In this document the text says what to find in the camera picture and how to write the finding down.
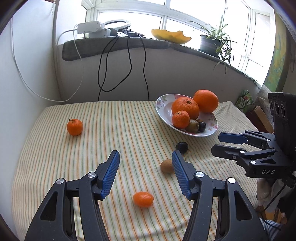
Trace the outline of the right hand white glove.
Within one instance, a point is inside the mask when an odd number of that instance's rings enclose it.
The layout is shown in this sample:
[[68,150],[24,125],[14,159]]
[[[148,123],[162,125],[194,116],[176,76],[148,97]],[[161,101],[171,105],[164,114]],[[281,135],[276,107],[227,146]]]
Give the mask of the right hand white glove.
[[256,198],[258,201],[268,201],[273,198],[283,186],[281,180],[257,179]]

